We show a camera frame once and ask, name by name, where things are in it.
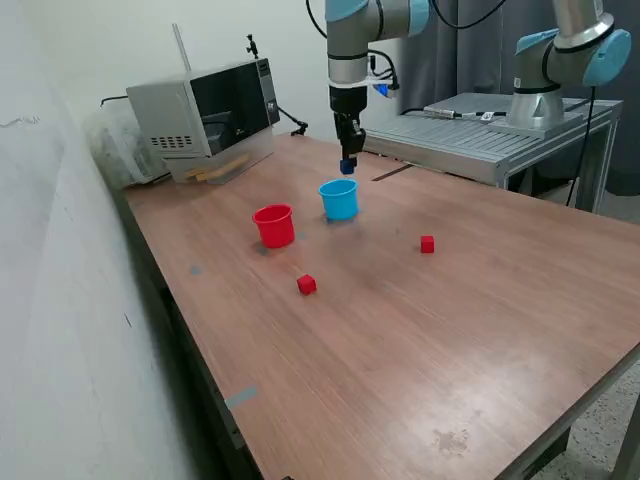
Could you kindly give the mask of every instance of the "table leg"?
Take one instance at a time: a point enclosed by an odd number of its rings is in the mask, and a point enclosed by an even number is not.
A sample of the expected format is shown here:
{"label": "table leg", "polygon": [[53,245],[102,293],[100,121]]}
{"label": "table leg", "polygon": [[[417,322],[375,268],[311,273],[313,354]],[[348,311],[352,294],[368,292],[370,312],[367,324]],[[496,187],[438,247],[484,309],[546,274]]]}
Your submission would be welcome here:
{"label": "table leg", "polygon": [[600,209],[617,129],[616,120],[609,125],[609,128],[595,132],[589,138],[580,170],[580,184],[576,197],[576,208],[580,210],[598,213]]}
{"label": "table leg", "polygon": [[616,461],[611,480],[638,480],[640,478],[640,398],[633,411],[629,428]]}

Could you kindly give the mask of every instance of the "gray curtain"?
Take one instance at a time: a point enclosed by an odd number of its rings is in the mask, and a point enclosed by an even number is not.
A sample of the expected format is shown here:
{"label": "gray curtain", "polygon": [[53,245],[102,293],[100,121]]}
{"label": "gray curtain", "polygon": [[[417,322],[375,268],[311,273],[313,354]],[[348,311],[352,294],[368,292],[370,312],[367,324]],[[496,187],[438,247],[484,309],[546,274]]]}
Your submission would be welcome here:
{"label": "gray curtain", "polygon": [[[440,0],[443,15],[466,24],[490,10],[498,0]],[[640,111],[640,5],[605,0],[616,26],[634,36],[631,60],[610,85],[598,89],[598,98],[624,100],[624,113],[607,189],[617,195],[640,195],[640,139],[634,113]],[[402,47],[401,108],[421,107],[462,92],[513,93],[515,47],[522,36],[555,28],[552,0],[509,0],[492,17],[469,30],[455,31],[432,11],[427,29],[407,39]],[[565,96],[587,98],[586,88],[566,87]],[[577,151],[568,150],[544,162],[537,170],[546,177],[570,178]]]}

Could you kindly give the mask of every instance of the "white wall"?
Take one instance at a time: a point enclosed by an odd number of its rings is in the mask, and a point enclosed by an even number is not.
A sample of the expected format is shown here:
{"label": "white wall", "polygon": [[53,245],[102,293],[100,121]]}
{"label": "white wall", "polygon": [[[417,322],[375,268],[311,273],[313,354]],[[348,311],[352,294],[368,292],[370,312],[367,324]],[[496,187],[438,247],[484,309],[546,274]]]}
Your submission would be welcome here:
{"label": "white wall", "polygon": [[17,0],[0,9],[0,478],[200,478],[159,300]]}
{"label": "white wall", "polygon": [[[272,63],[281,106],[307,121],[311,136],[335,141],[326,41],[309,21],[303,0],[22,1],[78,122],[103,97],[183,70],[171,29],[177,22],[194,69],[250,58],[245,37],[253,33],[260,55]],[[311,4],[324,26],[324,0]],[[376,48],[390,53],[400,68],[396,43]],[[395,113],[395,100],[371,91],[363,123]],[[291,129],[286,119],[277,127]]]}

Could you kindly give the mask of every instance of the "red cup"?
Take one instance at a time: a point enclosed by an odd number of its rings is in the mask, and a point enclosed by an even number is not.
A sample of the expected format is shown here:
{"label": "red cup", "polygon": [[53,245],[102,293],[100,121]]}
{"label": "red cup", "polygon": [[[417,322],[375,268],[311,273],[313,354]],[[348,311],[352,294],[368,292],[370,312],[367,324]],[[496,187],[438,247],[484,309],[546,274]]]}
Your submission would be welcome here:
{"label": "red cup", "polygon": [[281,248],[295,240],[292,213],[289,205],[269,205],[253,214],[253,221],[258,225],[265,247]]}

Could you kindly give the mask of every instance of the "metal rod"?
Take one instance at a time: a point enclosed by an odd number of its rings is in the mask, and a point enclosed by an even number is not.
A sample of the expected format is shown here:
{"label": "metal rod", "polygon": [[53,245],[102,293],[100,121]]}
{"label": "metal rod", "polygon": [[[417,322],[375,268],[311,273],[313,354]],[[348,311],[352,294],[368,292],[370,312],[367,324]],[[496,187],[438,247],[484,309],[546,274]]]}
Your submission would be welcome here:
{"label": "metal rod", "polygon": [[640,477],[640,398],[633,411],[611,480],[637,480]]}
{"label": "metal rod", "polygon": [[189,57],[187,56],[187,50],[184,48],[184,43],[182,42],[182,34],[180,33],[180,27],[177,23],[172,24],[173,26],[173,34],[176,37],[176,42],[178,43],[178,50],[180,50],[180,56],[182,57],[182,62],[184,63],[184,69],[187,72],[191,71],[191,63],[189,63]]}

